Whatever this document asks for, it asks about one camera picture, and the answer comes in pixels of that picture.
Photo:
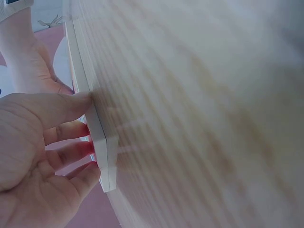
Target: white edge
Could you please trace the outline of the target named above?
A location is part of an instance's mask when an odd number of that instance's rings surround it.
[[[70,61],[72,65],[71,71],[74,75],[74,89],[78,92],[90,91],[89,85],[86,80],[83,64],[81,61],[81,56],[79,53],[73,21],[66,22],[66,38],[68,42]],[[101,187],[103,188],[103,191],[109,192],[110,190],[115,188],[115,186],[113,186],[113,183],[110,184],[107,141],[94,105],[91,106],[91,108],[85,113],[85,119],[91,133],[97,164],[101,171],[99,182],[101,184]]]

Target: light wood surface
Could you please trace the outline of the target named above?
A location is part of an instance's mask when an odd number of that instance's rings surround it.
[[[123,228],[304,227],[303,5],[288,3],[69,2],[119,138],[108,196]]]

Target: finger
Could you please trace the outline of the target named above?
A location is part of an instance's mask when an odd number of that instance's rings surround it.
[[[66,94],[66,95],[72,95],[74,92],[73,90],[68,87],[67,85],[59,82],[55,82],[52,79],[48,82],[47,88],[57,94]]]
[[[66,175],[66,178],[68,178],[69,180],[74,178],[75,176],[77,176],[82,170],[84,170],[91,162],[84,164],[82,166],[79,166],[78,168],[76,168],[75,170],[71,171],[70,173],[68,173]]]
[[[58,171],[92,153],[91,142],[76,142],[58,150],[46,151],[46,157],[53,169]]]
[[[90,107],[90,93],[76,95],[60,94],[12,94],[5,99],[17,105],[11,109],[16,114],[29,116],[32,124],[41,124],[44,129],[56,127],[81,117]]]
[[[44,144],[59,142],[66,139],[77,139],[89,135],[87,125],[79,120],[63,123],[56,127],[47,129],[43,133]]]
[[[64,84],[55,74],[55,71],[52,67],[52,69],[50,70],[51,73],[51,80],[53,80],[57,86],[59,86],[59,91],[57,91],[58,94],[63,93],[63,94],[67,94],[67,95],[72,95],[74,94],[74,91],[68,87],[66,84]]]
[[[83,200],[92,188],[98,183],[100,178],[100,169],[95,161],[89,163],[80,171],[70,182],[76,188],[81,200]]]

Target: hand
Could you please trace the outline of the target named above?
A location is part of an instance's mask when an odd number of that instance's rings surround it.
[[[56,77],[46,47],[35,38],[30,7],[0,23],[0,51],[17,92],[73,94]]]
[[[56,76],[48,50],[39,40],[7,62],[17,92],[73,94]]]
[[[79,118],[89,95],[12,94],[0,99],[0,227],[58,228],[98,183],[95,162],[66,176],[56,171],[93,153],[90,142],[45,146],[88,135]]]

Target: knuckle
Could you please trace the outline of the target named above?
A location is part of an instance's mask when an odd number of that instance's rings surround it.
[[[62,135],[63,135],[62,125],[55,127],[55,130],[56,130],[57,141],[59,141],[59,140],[61,140]]]

